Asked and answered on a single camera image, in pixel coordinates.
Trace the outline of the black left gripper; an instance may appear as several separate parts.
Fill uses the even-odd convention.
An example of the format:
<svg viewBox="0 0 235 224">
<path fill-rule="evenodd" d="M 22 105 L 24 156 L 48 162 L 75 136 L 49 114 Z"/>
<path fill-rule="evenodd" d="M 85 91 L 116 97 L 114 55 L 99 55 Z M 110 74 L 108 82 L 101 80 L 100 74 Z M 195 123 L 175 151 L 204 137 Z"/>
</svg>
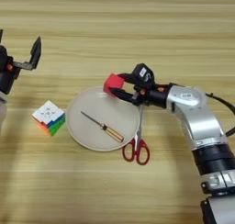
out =
<svg viewBox="0 0 235 224">
<path fill-rule="evenodd" d="M 3 30 L 0 29 L 0 45 L 2 42 Z M 41 38 L 37 38 L 31 49 L 29 62 L 8 63 L 5 69 L 0 72 L 0 91 L 8 95 L 14 81 L 18 78 L 21 70 L 31 71 L 36 69 L 41 55 Z"/>
</svg>

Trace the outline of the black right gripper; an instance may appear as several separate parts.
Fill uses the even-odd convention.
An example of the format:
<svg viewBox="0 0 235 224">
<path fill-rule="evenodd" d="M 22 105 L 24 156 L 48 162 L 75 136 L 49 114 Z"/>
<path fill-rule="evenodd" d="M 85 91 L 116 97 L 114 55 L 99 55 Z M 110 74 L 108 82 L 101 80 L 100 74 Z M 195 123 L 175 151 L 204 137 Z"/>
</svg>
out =
<svg viewBox="0 0 235 224">
<path fill-rule="evenodd" d="M 134 84 L 135 78 L 131 73 L 120 73 L 118 77 L 126 83 Z M 143 88 L 134 86 L 135 95 L 119 88 L 110 88 L 110 92 L 115 97 L 129 102 L 133 105 L 158 106 L 166 108 L 166 100 L 171 89 L 170 84 L 155 84 L 152 88 Z"/>
</svg>

